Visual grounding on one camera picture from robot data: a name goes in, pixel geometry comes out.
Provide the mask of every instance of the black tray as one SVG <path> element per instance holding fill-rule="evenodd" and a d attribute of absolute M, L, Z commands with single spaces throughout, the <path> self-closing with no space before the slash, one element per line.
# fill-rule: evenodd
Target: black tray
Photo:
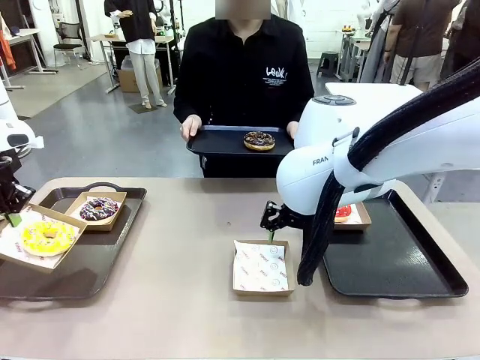
<path fill-rule="evenodd" d="M 112 231 L 84 232 L 51 274 L 0 260 L 0 299 L 31 302 L 88 299 L 102 289 L 147 191 L 98 182 L 86 187 L 55 189 L 40 206 L 65 213 L 81 193 L 100 186 L 127 193 Z"/>
<path fill-rule="evenodd" d="M 465 280 L 397 192 L 365 203 L 364 232 L 335 232 L 324 262 L 333 288 L 346 296 L 456 298 Z"/>
<path fill-rule="evenodd" d="M 253 151 L 243 143 L 250 131 L 262 131 L 275 138 L 271 151 Z M 285 130 L 277 127 L 206 125 L 192 138 L 187 149 L 198 155 L 284 157 L 293 150 L 293 141 Z"/>

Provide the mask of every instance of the cardboard box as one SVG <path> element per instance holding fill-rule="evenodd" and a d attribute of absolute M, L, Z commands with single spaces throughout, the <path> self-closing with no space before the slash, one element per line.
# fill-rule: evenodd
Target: cardboard box
<path fill-rule="evenodd" d="M 125 204 L 127 193 L 120 193 L 120 192 L 113 192 L 113 191 L 110 191 L 110 192 L 95 191 L 95 192 L 81 193 L 73 202 L 73 204 L 70 206 L 70 208 L 68 208 L 65 214 L 67 216 L 71 216 L 80 206 L 86 203 L 88 197 L 108 197 L 117 203 L 121 203 L 115 215 L 113 215 L 112 217 L 108 217 L 105 220 L 99 220 L 99 221 L 81 220 L 87 223 L 87 227 L 85 231 L 107 231 L 107 232 L 112 231 L 113 225 L 115 225 L 115 222 L 119 218 L 120 211 L 122 210 L 123 205 Z"/>
<path fill-rule="evenodd" d="M 120 82 L 120 87 L 123 92 L 140 92 L 137 85 L 137 79 L 135 78 L 135 73 L 133 70 L 118 70 L 118 81 Z M 158 77 L 158 85 L 160 86 L 160 90 L 164 87 L 162 83 L 162 73 L 160 69 L 157 69 L 157 77 Z M 148 90 L 150 94 L 152 90 L 150 89 L 150 85 L 148 85 Z"/>
<path fill-rule="evenodd" d="M 288 290 L 287 291 L 277 291 L 277 292 L 266 292 L 266 291 L 244 291 L 233 289 L 233 292 L 240 296 L 290 296 L 295 290 L 296 286 L 296 273 L 293 269 L 292 254 L 290 253 L 290 246 L 288 241 L 273 241 L 270 243 L 268 240 L 238 240 L 245 244 L 256 244 L 256 245 L 275 245 L 283 246 L 285 248 L 285 267 L 286 267 L 286 279 L 288 280 Z M 236 247 L 234 245 L 234 255 L 233 259 L 235 261 L 235 255 L 237 254 Z M 233 284 L 235 283 L 235 271 L 233 271 Z"/>
<path fill-rule="evenodd" d="M 363 202 L 359 204 L 355 204 L 357 208 L 358 215 L 360 215 L 361 223 L 335 223 L 335 230 L 355 230 L 355 231 L 362 231 L 366 230 L 371 224 L 372 220 L 370 219 L 370 215 L 365 208 Z"/>
<path fill-rule="evenodd" d="M 68 249 L 67 251 L 65 251 L 62 255 L 61 255 L 61 258 L 60 260 L 55 264 L 55 267 L 53 268 L 45 268 L 43 266 L 39 266 L 39 265 L 35 265 L 35 264 L 32 264 L 30 262 L 26 262 L 26 261 L 22 261 L 20 259 L 16 259 L 16 258 L 13 258 L 13 257 L 10 257 L 10 256 L 7 256 L 3 253 L 0 253 L 0 258 L 4 259 L 4 260 L 7 260 L 7 261 L 11 261 L 12 263 L 16 263 L 18 265 L 21 265 L 21 266 L 26 266 L 26 267 L 29 267 L 31 269 L 34 269 L 34 270 L 37 270 L 39 272 L 44 272 L 44 273 L 51 273 L 53 272 L 53 270 L 55 270 L 59 265 L 60 263 L 65 259 L 65 257 L 67 257 L 68 253 L 70 252 L 70 250 L 72 250 L 72 248 L 75 246 L 75 244 L 78 242 L 78 239 L 80 238 L 80 236 L 83 234 L 83 232 L 85 231 L 86 227 L 87 227 L 87 224 L 85 221 L 81 221 L 81 220 L 77 220 L 77 219 L 74 219 L 72 217 L 69 217 L 65 214 L 62 214 L 60 212 L 57 212 L 57 211 L 53 211 L 52 209 L 49 209 L 49 208 L 43 208 L 41 206 L 38 206 L 38 205 L 28 205 L 27 208 L 31 208 L 32 211 L 34 212 L 38 212 L 42 215 L 45 215 L 47 216 L 48 218 L 52 218 L 53 220 L 57 220 L 57 221 L 61 221 L 63 223 L 66 223 L 66 224 L 69 224 L 69 225 L 72 225 L 74 227 L 77 227 L 79 229 L 79 232 L 78 232 L 78 235 L 75 239 L 75 242 L 72 244 L 72 246 L 70 246 L 70 249 Z M 2 223 L 0 223 L 0 232 L 8 225 L 8 222 L 5 220 L 3 221 Z"/>

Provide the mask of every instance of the beige shorts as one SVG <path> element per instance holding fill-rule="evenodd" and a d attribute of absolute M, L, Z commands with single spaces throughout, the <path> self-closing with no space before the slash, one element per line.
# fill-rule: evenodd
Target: beige shorts
<path fill-rule="evenodd" d="M 390 83 L 400 84 L 407 66 L 408 58 L 396 55 L 391 71 Z M 421 58 L 413 58 L 412 66 L 406 76 L 406 84 L 412 79 L 415 84 L 419 83 L 437 83 L 440 78 L 440 70 L 442 65 L 441 54 L 433 56 L 424 56 Z"/>

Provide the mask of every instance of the stool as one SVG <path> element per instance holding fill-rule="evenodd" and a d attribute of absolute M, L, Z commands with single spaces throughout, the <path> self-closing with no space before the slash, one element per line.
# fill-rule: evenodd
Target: stool
<path fill-rule="evenodd" d="M 318 70 L 316 71 L 316 76 L 318 77 L 319 73 L 326 75 L 327 77 L 333 77 L 335 75 L 335 62 L 338 61 L 338 52 L 335 51 L 325 51 L 322 52 L 322 57 L 320 58 L 320 63 L 318 64 Z"/>

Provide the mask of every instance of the chair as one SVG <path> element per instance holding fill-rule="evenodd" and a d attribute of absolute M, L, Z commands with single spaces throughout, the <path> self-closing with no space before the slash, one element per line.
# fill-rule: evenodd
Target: chair
<path fill-rule="evenodd" d="M 75 40 L 82 40 L 80 36 L 80 24 L 69 24 L 68 22 L 60 22 L 58 24 L 57 32 L 60 35 L 61 40 L 65 39 L 75 39 Z M 79 58 L 77 55 L 85 50 L 84 46 L 79 43 L 58 43 L 57 45 L 53 46 L 53 54 L 55 56 L 55 67 L 57 67 L 57 51 L 61 52 L 72 52 L 73 56 L 76 59 L 76 66 L 80 70 L 83 70 L 80 67 Z"/>
<path fill-rule="evenodd" d="M 333 77 L 335 75 L 335 62 L 338 61 L 338 52 L 335 51 L 325 51 L 322 52 L 322 58 L 318 64 L 318 70 L 316 71 L 316 76 L 318 77 L 319 73 L 326 75 L 327 77 Z"/>

